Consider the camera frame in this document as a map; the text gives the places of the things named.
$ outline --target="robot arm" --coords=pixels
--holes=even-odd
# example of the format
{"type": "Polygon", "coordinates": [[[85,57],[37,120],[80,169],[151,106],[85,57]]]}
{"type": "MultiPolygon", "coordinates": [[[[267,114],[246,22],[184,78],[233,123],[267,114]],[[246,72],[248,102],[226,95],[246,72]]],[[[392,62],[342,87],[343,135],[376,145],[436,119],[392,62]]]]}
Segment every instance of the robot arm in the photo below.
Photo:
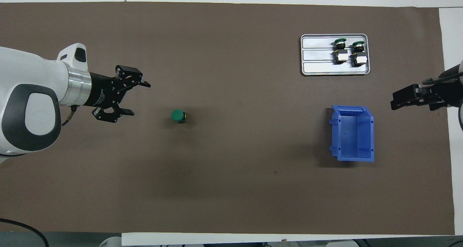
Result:
{"type": "Polygon", "coordinates": [[[458,107],[460,127],[463,102],[463,61],[444,71],[437,79],[427,79],[423,85],[412,84],[392,94],[391,109],[398,110],[410,105],[428,105],[430,110],[441,107],[458,107]]]}
{"type": "Polygon", "coordinates": [[[8,157],[48,148],[61,132],[59,105],[96,107],[97,120],[117,122],[134,115],[119,107],[134,86],[151,85],[143,74],[128,66],[116,66],[116,77],[88,71],[86,48],[73,44],[56,60],[0,47],[0,163],[8,157]]]}

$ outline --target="cable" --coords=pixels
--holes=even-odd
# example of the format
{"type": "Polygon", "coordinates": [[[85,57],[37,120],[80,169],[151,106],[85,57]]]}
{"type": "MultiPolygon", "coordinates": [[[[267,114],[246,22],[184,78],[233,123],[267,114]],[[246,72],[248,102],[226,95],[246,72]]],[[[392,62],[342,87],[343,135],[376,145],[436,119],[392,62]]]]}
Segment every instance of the cable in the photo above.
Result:
{"type": "MultiPolygon", "coordinates": [[[[359,247],[362,247],[362,245],[360,244],[359,240],[358,239],[352,239],[359,247]]],[[[360,239],[362,241],[365,242],[365,244],[368,246],[368,247],[371,247],[371,245],[369,244],[369,242],[367,242],[366,239],[360,239]]]]}
{"type": "Polygon", "coordinates": [[[18,154],[18,155],[3,155],[3,154],[0,154],[0,157],[12,158],[12,157],[19,157],[19,156],[22,156],[22,155],[26,155],[26,153],[18,154]]]}
{"type": "Polygon", "coordinates": [[[362,247],[362,245],[360,245],[360,242],[358,242],[356,239],[352,239],[357,245],[358,247],[362,247]]]}
{"type": "Polygon", "coordinates": [[[68,118],[65,120],[65,122],[63,122],[63,123],[61,124],[61,126],[66,125],[66,124],[72,119],[72,117],[74,116],[74,113],[75,113],[76,110],[77,110],[77,107],[79,107],[79,105],[72,105],[72,106],[71,106],[71,113],[69,114],[69,116],[68,116],[68,118]]]}
{"type": "Polygon", "coordinates": [[[43,243],[45,244],[45,247],[50,247],[50,246],[48,245],[48,240],[47,240],[47,238],[45,237],[45,235],[43,235],[39,230],[33,228],[32,226],[29,226],[29,225],[24,224],[24,223],[21,223],[21,222],[9,220],[9,219],[4,219],[4,218],[0,218],[0,222],[4,222],[4,223],[9,223],[9,224],[17,225],[17,226],[26,228],[26,229],[28,229],[28,230],[30,230],[30,231],[33,231],[33,232],[35,232],[35,234],[37,234],[37,235],[43,240],[43,243]]]}
{"type": "Polygon", "coordinates": [[[453,244],[450,244],[449,247],[452,247],[453,245],[456,245],[457,243],[463,242],[463,240],[459,240],[458,242],[454,242],[453,244]]]}
{"type": "Polygon", "coordinates": [[[432,78],[430,78],[430,79],[424,80],[423,85],[438,84],[439,82],[445,82],[445,81],[451,80],[453,78],[458,78],[458,77],[461,77],[461,76],[463,76],[463,72],[450,74],[447,77],[438,78],[436,80],[433,80],[432,78]]]}
{"type": "Polygon", "coordinates": [[[366,244],[368,247],[371,247],[371,245],[367,242],[367,239],[362,239],[362,240],[365,242],[365,244],[366,244]]]}

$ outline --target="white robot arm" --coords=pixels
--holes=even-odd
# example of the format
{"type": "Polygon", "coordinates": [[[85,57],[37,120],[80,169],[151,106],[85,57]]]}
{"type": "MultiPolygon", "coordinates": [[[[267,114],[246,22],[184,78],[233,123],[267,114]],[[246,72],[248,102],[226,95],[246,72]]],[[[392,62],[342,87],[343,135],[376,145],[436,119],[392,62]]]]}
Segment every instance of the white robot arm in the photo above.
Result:
{"type": "Polygon", "coordinates": [[[86,48],[73,44],[56,60],[0,47],[0,163],[8,157],[48,148],[61,132],[59,105],[96,107],[97,120],[117,122],[134,115],[119,107],[134,86],[151,85],[133,67],[116,66],[116,77],[88,71],[86,48]],[[104,112],[112,108],[113,112],[104,112]]]}

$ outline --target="black cable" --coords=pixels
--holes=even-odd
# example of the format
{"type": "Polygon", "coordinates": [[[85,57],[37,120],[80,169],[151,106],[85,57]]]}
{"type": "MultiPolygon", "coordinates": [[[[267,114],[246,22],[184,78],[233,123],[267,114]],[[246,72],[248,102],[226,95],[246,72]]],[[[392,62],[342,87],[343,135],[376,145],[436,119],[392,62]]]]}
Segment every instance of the black cable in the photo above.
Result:
{"type": "Polygon", "coordinates": [[[371,247],[371,245],[367,242],[367,239],[362,239],[368,247],[371,247]]]}
{"type": "Polygon", "coordinates": [[[459,240],[458,242],[454,242],[453,244],[450,244],[449,247],[452,247],[453,245],[455,245],[457,243],[460,243],[460,242],[463,242],[463,240],[459,240]]]}
{"type": "MultiPolygon", "coordinates": [[[[352,239],[359,247],[362,247],[362,245],[360,244],[359,240],[358,239],[352,239]]],[[[368,247],[371,247],[371,245],[369,244],[369,242],[367,242],[366,239],[360,239],[362,241],[365,242],[365,244],[368,246],[368,247]]]]}
{"type": "Polygon", "coordinates": [[[357,245],[358,247],[362,247],[362,245],[360,245],[360,242],[358,242],[356,239],[352,239],[357,245]]]}
{"type": "Polygon", "coordinates": [[[450,74],[447,77],[438,78],[436,80],[433,80],[432,78],[430,78],[430,79],[424,80],[423,85],[438,84],[439,82],[445,82],[445,81],[451,80],[453,78],[458,78],[458,77],[461,77],[461,76],[463,76],[463,72],[450,74]]]}
{"type": "Polygon", "coordinates": [[[37,235],[43,240],[43,243],[45,244],[45,247],[50,247],[50,246],[48,245],[48,240],[47,240],[47,238],[45,237],[45,235],[43,235],[39,230],[33,228],[32,226],[29,226],[29,225],[24,224],[24,223],[21,223],[21,222],[9,220],[9,219],[4,219],[4,218],[0,218],[0,222],[4,222],[4,223],[9,223],[9,224],[17,225],[17,226],[26,228],[26,229],[28,229],[28,230],[30,230],[30,231],[33,231],[33,232],[35,232],[35,234],[37,234],[37,235]]]}
{"type": "Polygon", "coordinates": [[[66,125],[66,124],[72,119],[72,117],[74,116],[74,113],[75,113],[76,110],[77,110],[77,107],[79,107],[79,105],[72,105],[72,106],[71,106],[71,113],[69,113],[68,118],[65,120],[65,122],[63,122],[63,123],[61,124],[61,126],[66,125]]]}
{"type": "Polygon", "coordinates": [[[2,156],[2,157],[7,157],[7,158],[19,157],[19,156],[22,156],[22,155],[26,155],[26,153],[24,153],[24,154],[19,154],[19,155],[3,155],[3,154],[0,154],[0,156],[2,156]]]}

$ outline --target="green push button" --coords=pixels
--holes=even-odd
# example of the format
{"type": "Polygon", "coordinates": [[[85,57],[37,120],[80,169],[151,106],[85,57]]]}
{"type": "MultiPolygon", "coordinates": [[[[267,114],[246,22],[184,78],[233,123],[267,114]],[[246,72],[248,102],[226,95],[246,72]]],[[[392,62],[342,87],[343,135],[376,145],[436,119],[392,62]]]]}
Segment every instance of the green push button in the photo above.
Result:
{"type": "Polygon", "coordinates": [[[356,44],[365,44],[365,42],[364,41],[356,41],[352,45],[355,46],[356,44]]]}
{"type": "Polygon", "coordinates": [[[345,42],[345,41],[347,41],[346,38],[338,38],[338,39],[334,40],[334,43],[345,42]]]}
{"type": "Polygon", "coordinates": [[[187,121],[187,113],[182,110],[176,109],[172,112],[172,120],[184,123],[187,121]]]}

